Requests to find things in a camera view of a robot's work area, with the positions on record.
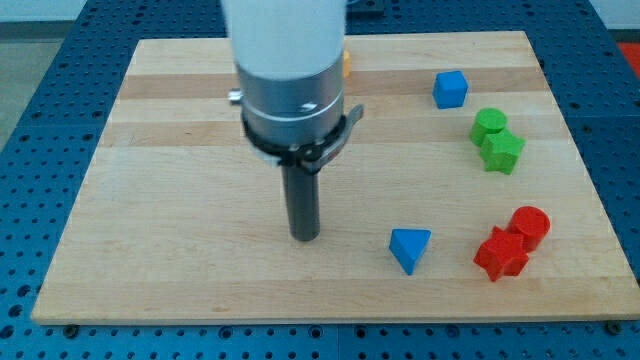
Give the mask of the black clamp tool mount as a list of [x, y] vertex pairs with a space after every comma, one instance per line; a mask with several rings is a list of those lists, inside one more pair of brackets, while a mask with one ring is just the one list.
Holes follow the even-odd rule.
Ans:
[[303, 172], [315, 175], [338, 156], [363, 115], [364, 106], [358, 104], [347, 115], [342, 115], [325, 137], [302, 145], [276, 145], [261, 138], [251, 129], [244, 114], [241, 114], [241, 124], [250, 147], [265, 163], [275, 167], [301, 168]]

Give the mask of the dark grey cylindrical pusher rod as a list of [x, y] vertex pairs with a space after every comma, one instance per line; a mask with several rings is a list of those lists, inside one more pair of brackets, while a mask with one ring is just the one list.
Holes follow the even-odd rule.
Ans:
[[281, 173], [290, 234], [311, 241], [320, 232], [318, 176], [300, 167], [283, 167]]

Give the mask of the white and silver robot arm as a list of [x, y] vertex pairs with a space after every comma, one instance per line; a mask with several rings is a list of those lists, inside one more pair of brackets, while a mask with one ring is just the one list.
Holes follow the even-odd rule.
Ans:
[[362, 118], [344, 109], [347, 4], [340, 0], [223, 0], [239, 80], [234, 99], [252, 148], [280, 167], [290, 234], [320, 232], [318, 174]]

